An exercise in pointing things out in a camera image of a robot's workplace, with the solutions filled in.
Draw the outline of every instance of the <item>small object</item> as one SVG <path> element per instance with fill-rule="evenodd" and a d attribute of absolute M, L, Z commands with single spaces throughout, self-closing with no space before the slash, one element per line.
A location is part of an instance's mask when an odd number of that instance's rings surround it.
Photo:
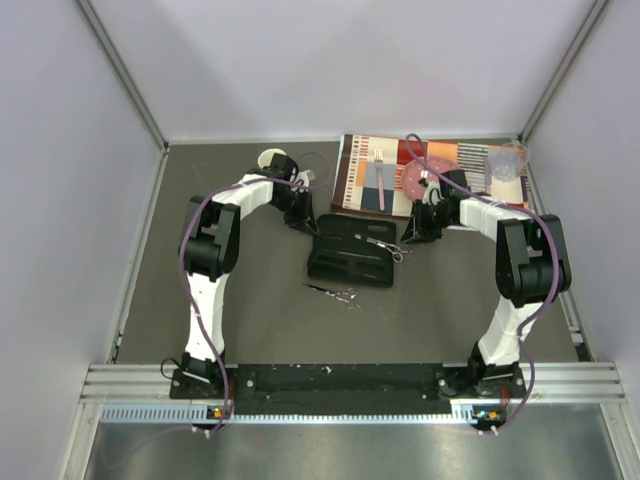
<path fill-rule="evenodd" d="M 359 233 L 355 234 L 355 237 L 358 240 L 364 240 L 362 235 Z M 401 263 L 404 260 L 405 253 L 411 253 L 409 250 L 404 250 L 401 247 L 394 245 L 393 243 L 383 242 L 382 240 L 376 240 L 375 238 L 367 237 L 368 243 L 373 243 L 376 247 L 384 248 L 388 252 L 391 253 L 391 258 L 395 263 Z"/>
<path fill-rule="evenodd" d="M 373 164 L 376 167 L 376 175 L 378 177 L 378 201 L 380 202 L 380 211 L 384 212 L 384 178 L 382 177 L 384 157 L 382 156 L 382 150 L 379 148 L 373 151 Z"/>
<path fill-rule="evenodd" d="M 348 288 L 344 292 L 334 292 L 333 290 L 329 290 L 328 288 L 318 287 L 317 285 L 311 285 L 308 283 L 303 283 L 305 287 L 308 287 L 312 290 L 316 290 L 317 292 L 324 293 L 325 295 L 329 295 L 330 297 L 335 298 L 339 302 L 346 304 L 349 310 L 362 310 L 360 305 L 358 305 L 355 301 L 355 298 L 358 296 L 358 292 L 353 288 Z"/>

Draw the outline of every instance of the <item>cable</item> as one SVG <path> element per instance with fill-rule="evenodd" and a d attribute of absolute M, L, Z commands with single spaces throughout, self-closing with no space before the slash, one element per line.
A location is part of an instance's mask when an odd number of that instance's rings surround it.
<path fill-rule="evenodd" d="M 171 361 L 175 364 L 176 367 L 178 367 L 178 369 L 182 369 L 182 367 L 180 366 L 180 364 L 178 363 L 178 361 L 175 358 L 165 358 L 162 363 L 160 364 L 160 375 L 162 375 L 164 378 L 166 378 L 167 380 L 172 380 L 171 377 L 168 377 L 165 373 L 164 373 L 164 364 L 167 363 L 168 361 Z"/>
<path fill-rule="evenodd" d="M 422 151 L 422 158 L 418 156 L 418 154 L 416 154 L 416 152 L 413 150 L 413 147 L 411 145 L 411 139 L 414 139 L 415 141 L 417 141 L 420 145 L 420 150 Z M 491 204 L 493 203 L 492 200 L 487 199 L 486 197 L 482 197 L 476 193 L 473 193 L 472 191 L 461 187 L 460 185 L 458 185 L 457 183 L 455 183 L 454 181 L 448 179 L 447 177 L 443 176 L 440 172 L 438 172 L 437 170 L 435 170 L 434 168 L 431 168 L 427 162 L 426 162 L 426 158 L 427 158 L 427 149 L 426 146 L 424 144 L 424 142 L 422 141 L 422 139 L 415 133 L 410 133 L 409 135 L 407 135 L 404 139 L 405 142 L 405 146 L 407 147 L 407 150 L 409 151 L 409 154 L 411 155 L 411 157 L 413 157 L 414 160 L 416 160 L 420 165 L 422 165 L 422 167 L 428 171 L 429 173 L 434 174 L 436 177 L 438 177 L 438 179 L 441 182 L 444 182 L 448 185 L 450 185 L 451 187 L 455 188 L 456 190 L 464 193 L 465 195 L 468 195 L 469 197 L 478 200 L 482 203 L 486 203 L 486 204 Z M 552 278 L 551 278 L 551 287 L 549 289 L 549 294 L 547 295 L 547 297 L 544 299 L 544 301 L 542 302 L 542 305 L 540 305 L 540 307 L 533 312 L 531 315 L 529 315 L 529 317 L 527 317 L 527 319 L 522 322 L 519 326 L 518 326 L 518 330 L 517 330 L 517 335 L 518 335 L 518 345 L 520 347 L 520 353 L 527 359 L 527 362 L 529 363 L 529 366 L 531 368 L 531 379 L 529 380 L 529 387 L 527 388 L 527 391 L 525 392 L 524 396 L 522 397 L 522 401 L 520 402 L 520 404 L 516 407 L 516 409 L 514 410 L 514 412 L 511 414 L 511 416 L 500 426 L 497 428 L 496 432 L 501 432 L 503 430 L 505 430 L 509 425 L 511 425 L 516 418 L 518 418 L 520 416 L 520 414 L 522 413 L 522 410 L 524 409 L 524 406 L 526 405 L 527 401 L 529 400 L 529 397 L 531 396 L 531 392 L 533 391 L 533 386 L 535 384 L 536 381 L 536 369 L 535 369 L 535 364 L 533 361 L 533 357 L 531 357 L 531 355 L 529 354 L 529 352 L 527 351 L 527 349 L 524 346 L 524 342 L 522 341 L 522 333 L 524 331 L 524 329 L 527 327 L 527 325 L 529 325 L 531 322 L 535 321 L 536 318 L 538 318 L 547 308 L 549 308 L 549 306 L 551 305 L 551 302 L 553 301 L 556 292 L 558 290 L 558 282 L 560 280 L 560 265 L 558 262 L 558 248 L 556 247 L 556 244 L 553 240 L 553 236 L 551 235 L 551 231 L 549 230 L 549 227 L 547 227 L 547 224 L 544 223 L 544 220 L 542 220 L 542 218 L 540 218 L 535 212 L 532 212 L 530 210 L 527 210 L 525 208 L 522 207 L 516 207 L 514 205 L 507 205 L 507 204 L 498 204 L 498 207 L 504 209 L 504 210 L 510 210 L 512 212 L 518 212 L 518 213 L 522 213 L 524 215 L 527 215 L 528 217 L 530 217 L 531 219 L 533 219 L 533 221 L 535 221 L 539 226 L 540 229 L 542 230 L 542 232 L 544 233 L 544 236 L 547 240 L 547 243 L 549 244 L 549 250 L 551 253 L 551 263 L 552 263 L 552 268 L 553 268 L 553 274 L 552 274 Z"/>
<path fill-rule="evenodd" d="M 180 244 L 180 253 L 178 255 L 178 258 L 179 258 L 178 271 L 180 273 L 180 277 L 181 277 L 181 280 L 182 280 L 182 286 L 184 288 L 185 293 L 187 294 L 187 297 L 189 298 L 189 302 L 191 303 L 191 306 L 193 307 L 193 310 L 196 312 L 196 319 L 198 321 L 198 327 L 200 328 L 200 332 L 204 336 L 204 339 L 207 342 L 207 345 L 209 345 L 209 348 L 211 348 L 211 351 L 213 352 L 213 355 L 214 355 L 214 357 L 216 359 L 216 362 L 218 363 L 218 366 L 220 367 L 220 371 L 222 373 L 222 379 L 223 379 L 223 383 L 224 383 L 223 415 L 220 417 L 220 421 L 216 424 L 216 426 L 213 427 L 213 429 L 211 429 L 210 433 L 215 433 L 218 430 L 220 430 L 220 428 L 222 427 L 223 422 L 225 420 L 225 414 L 227 412 L 227 406 L 229 404 L 229 394 L 230 394 L 229 377 L 227 375 L 227 370 L 225 368 L 224 361 L 222 360 L 222 357 L 220 357 L 220 354 L 218 353 L 215 345 L 213 344 L 213 341 L 211 340 L 211 337 L 207 334 L 207 331 L 204 328 L 204 323 L 202 322 L 202 316 L 200 314 L 200 308 L 198 307 L 198 303 L 193 298 L 193 295 L 191 295 L 191 288 L 189 286 L 189 279 L 188 279 L 188 276 L 187 276 L 187 272 L 184 269 L 184 253 L 185 253 L 187 242 L 189 241 L 189 237 L 191 236 L 191 232 L 193 231 L 193 229 L 195 227 L 195 224 L 198 221 L 198 218 L 200 218 L 200 215 L 202 214 L 202 211 L 204 210 L 206 205 L 211 201 L 211 199 L 214 196 L 216 196 L 216 195 L 218 195 L 220 193 L 228 192 L 230 190 L 235 190 L 237 188 L 242 188 L 242 187 L 245 187 L 247 185 L 251 185 L 253 183 L 258 183 L 258 182 L 278 183 L 278 184 L 281 184 L 281 185 L 288 185 L 289 187 L 295 187 L 295 188 L 298 188 L 300 190 L 309 190 L 309 191 L 318 190 L 318 189 L 324 188 L 327 185 L 329 185 L 329 183 L 330 183 L 330 181 L 332 179 L 331 171 L 332 171 L 333 167 L 331 165 L 331 162 L 329 161 L 329 159 L 327 158 L 327 156 L 324 153 L 319 152 L 319 151 L 315 151 L 315 150 L 314 151 L 304 152 L 304 153 L 302 153 L 301 155 L 299 155 L 297 157 L 296 163 L 299 162 L 301 159 L 303 159 L 305 157 L 308 157 L 308 156 L 311 156 L 311 155 L 316 155 L 316 156 L 319 156 L 320 158 L 322 158 L 325 161 L 325 163 L 327 164 L 328 168 L 329 168 L 329 173 L 327 174 L 326 179 L 321 184 L 312 187 L 311 185 L 309 185 L 309 186 L 299 185 L 297 183 L 289 182 L 287 180 L 280 180 L 280 179 L 277 179 L 277 178 L 263 177 L 263 178 L 255 178 L 255 179 L 252 179 L 252 180 L 248 180 L 247 182 L 244 182 L 243 184 L 236 183 L 236 184 L 230 185 L 228 187 L 219 188 L 219 189 L 215 190 L 214 192 L 210 193 L 209 195 L 207 195 L 207 197 L 200 203 L 200 205 L 196 209 L 195 214 L 193 215 L 193 218 L 191 219 L 191 222 L 189 223 L 189 226 L 187 227 L 187 231 L 185 232 L 184 238 L 182 239 L 182 242 Z M 169 360 L 172 360 L 173 362 L 175 362 L 177 364 L 177 362 L 172 358 L 167 358 L 167 359 L 163 360 L 163 362 L 160 365 L 160 373 L 165 378 L 168 378 L 168 377 L 165 375 L 163 367 L 164 367 L 164 364 Z M 101 445 L 100 445 L 100 458 L 102 460 L 103 465 L 105 466 L 105 468 L 107 470 L 115 470 L 115 469 L 121 467 L 122 465 L 124 465 L 127 461 L 129 461 L 131 459 L 131 457 L 133 457 L 138 452 L 140 452 L 141 450 L 143 450 L 144 448 L 149 446 L 151 443 L 156 441 L 158 438 L 163 437 L 164 435 L 167 435 L 167 434 L 172 433 L 172 432 L 186 431 L 186 430 L 192 430 L 193 431 L 193 427 L 192 426 L 186 426 L 186 425 L 178 425 L 178 426 L 173 426 L 173 427 L 166 428 L 166 429 L 162 430 L 161 432 L 158 432 L 157 434 L 151 436 L 147 440 L 139 443 L 135 447 L 133 447 L 131 449 L 131 451 L 124 458 L 120 459 L 116 463 L 111 463 L 109 461 L 109 459 L 107 458 L 105 442 L 102 442 Z"/>

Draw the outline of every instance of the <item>white wall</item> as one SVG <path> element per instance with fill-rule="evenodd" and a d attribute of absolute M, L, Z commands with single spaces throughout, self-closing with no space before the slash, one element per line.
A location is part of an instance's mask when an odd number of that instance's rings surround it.
<path fill-rule="evenodd" d="M 640 420 L 640 2 L 611 3 L 534 134 L 532 161 L 563 220 L 589 340 L 618 365 Z"/>
<path fill-rule="evenodd" d="M 57 474 L 158 152 L 70 0 L 0 3 L 0 478 Z"/>
<path fill-rule="evenodd" d="M 170 140 L 522 130 L 592 0 L 93 0 Z"/>

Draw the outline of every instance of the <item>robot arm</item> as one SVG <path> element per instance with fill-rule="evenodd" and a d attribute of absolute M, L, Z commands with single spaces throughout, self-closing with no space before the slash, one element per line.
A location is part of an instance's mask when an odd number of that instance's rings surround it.
<path fill-rule="evenodd" d="M 229 273 L 238 260 L 241 220 L 258 207 L 270 203 L 284 212 L 285 223 L 289 227 L 305 233 L 317 233 L 308 190 L 271 181 L 247 185 L 257 178 L 271 177 L 308 186 L 313 173 L 300 172 L 296 163 L 278 150 L 264 152 L 258 164 L 260 168 L 251 170 L 239 182 L 241 187 L 212 198 L 191 232 L 185 249 L 184 267 L 189 275 L 191 295 L 200 308 L 204 329 L 220 354 L 225 348 L 222 335 L 224 290 Z M 203 197 L 190 200 L 185 230 L 203 200 Z M 207 231 L 211 228 L 215 229 L 214 234 Z M 210 381 L 217 377 L 215 358 L 193 307 L 182 368 Z"/>
<path fill-rule="evenodd" d="M 445 174 L 467 188 L 464 171 Z M 468 363 L 468 381 L 488 391 L 509 382 L 518 367 L 520 345 L 534 322 L 519 327 L 540 307 L 549 294 L 553 265 L 549 245 L 529 216 L 468 198 L 447 184 L 440 184 L 442 200 L 437 204 L 414 202 L 404 243 L 430 242 L 441 238 L 442 228 L 460 224 L 477 230 L 496 242 L 495 278 L 500 300 L 487 332 L 473 348 Z M 560 220 L 542 215 L 558 251 L 560 278 L 556 295 L 571 285 L 571 269 Z"/>

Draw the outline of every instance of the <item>gray table surface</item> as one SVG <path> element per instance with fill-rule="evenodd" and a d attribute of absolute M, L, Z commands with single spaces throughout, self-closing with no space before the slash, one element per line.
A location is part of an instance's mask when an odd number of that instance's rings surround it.
<path fill-rule="evenodd" d="M 179 358 L 189 306 L 176 258 L 189 198 L 237 182 L 265 148 L 292 157 L 320 150 L 334 163 L 337 142 L 173 146 L 167 161 L 118 363 Z M 318 158 L 303 160 L 318 179 L 333 175 Z M 316 217 L 329 211 L 331 188 L 314 192 Z M 398 238 L 405 222 L 398 222 Z M 358 287 L 362 311 L 302 286 L 311 237 L 288 229 L 264 206 L 242 222 L 240 259 L 227 284 L 223 331 L 229 363 L 464 362 L 486 331 L 498 301 L 495 245 L 474 232 L 446 231 L 412 246 L 391 289 Z M 316 282 L 329 287 L 338 284 Z M 577 361 L 559 302 L 527 339 L 537 361 Z"/>

